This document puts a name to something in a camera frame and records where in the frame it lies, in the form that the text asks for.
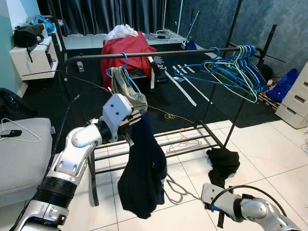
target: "black bag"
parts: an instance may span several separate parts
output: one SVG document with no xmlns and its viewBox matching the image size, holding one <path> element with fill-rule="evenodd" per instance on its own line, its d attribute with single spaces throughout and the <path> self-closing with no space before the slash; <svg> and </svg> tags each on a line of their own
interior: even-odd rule
<svg viewBox="0 0 308 231">
<path fill-rule="evenodd" d="M 0 120 L 3 118 L 28 119 L 37 115 L 37 111 L 27 106 L 18 95 L 5 88 L 0 88 Z"/>
<path fill-rule="evenodd" d="M 27 52 L 32 63 L 33 60 L 30 55 L 31 50 L 29 47 L 41 43 L 44 40 L 44 37 L 41 35 L 43 29 L 43 24 L 35 24 L 19 27 L 14 33 L 15 46 L 27 48 Z"/>
</svg>

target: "black garment on floor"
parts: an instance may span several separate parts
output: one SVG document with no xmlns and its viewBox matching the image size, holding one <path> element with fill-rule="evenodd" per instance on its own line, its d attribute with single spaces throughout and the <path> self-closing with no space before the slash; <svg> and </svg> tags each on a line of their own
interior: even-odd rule
<svg viewBox="0 0 308 231">
<path fill-rule="evenodd" d="M 206 152 L 213 169 L 208 173 L 211 183 L 221 188 L 225 187 L 225 179 L 235 173 L 240 166 L 239 155 L 226 148 L 212 148 Z"/>
<path fill-rule="evenodd" d="M 146 219 L 164 201 L 161 180 L 167 176 L 165 154 L 152 133 L 147 113 L 133 125 L 128 163 L 118 182 L 118 191 L 125 210 Z"/>
</svg>

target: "white cabinet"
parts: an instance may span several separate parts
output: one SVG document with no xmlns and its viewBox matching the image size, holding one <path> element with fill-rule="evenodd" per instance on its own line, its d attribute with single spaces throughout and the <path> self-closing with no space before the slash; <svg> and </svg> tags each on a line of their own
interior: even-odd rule
<svg viewBox="0 0 308 231">
<path fill-rule="evenodd" d="M 294 85 L 276 111 L 285 122 L 294 128 L 308 124 L 308 63 L 304 66 Z"/>
<path fill-rule="evenodd" d="M 30 76 L 28 74 L 55 71 L 58 66 L 58 58 L 54 50 L 51 37 L 45 38 L 40 44 L 30 52 L 31 59 L 26 48 L 14 47 L 10 51 L 12 61 L 22 80 L 32 80 L 40 78 L 53 78 L 55 72 L 41 73 Z"/>
</svg>

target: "gray curtain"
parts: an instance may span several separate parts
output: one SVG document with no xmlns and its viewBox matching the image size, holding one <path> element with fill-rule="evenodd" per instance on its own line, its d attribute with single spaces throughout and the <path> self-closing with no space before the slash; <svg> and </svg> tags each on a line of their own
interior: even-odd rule
<svg viewBox="0 0 308 231">
<path fill-rule="evenodd" d="M 118 24 L 129 24 L 144 33 L 162 27 L 163 0 L 54 0 L 64 33 L 108 33 Z"/>
</svg>

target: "dark blue garment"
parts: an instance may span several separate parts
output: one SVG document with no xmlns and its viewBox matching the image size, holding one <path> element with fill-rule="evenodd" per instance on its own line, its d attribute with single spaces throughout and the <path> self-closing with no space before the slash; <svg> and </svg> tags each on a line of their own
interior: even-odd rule
<svg viewBox="0 0 308 231">
<path fill-rule="evenodd" d="M 118 191 L 123 209 L 146 219 L 157 205 L 165 202 L 161 180 L 167 176 L 167 161 L 154 138 L 146 112 L 133 125 L 131 139 L 134 145 L 129 149 Z"/>
<path fill-rule="evenodd" d="M 299 73 L 296 69 L 289 71 L 273 89 L 266 92 L 266 95 L 275 102 L 281 103 L 288 91 L 295 83 Z"/>
</svg>

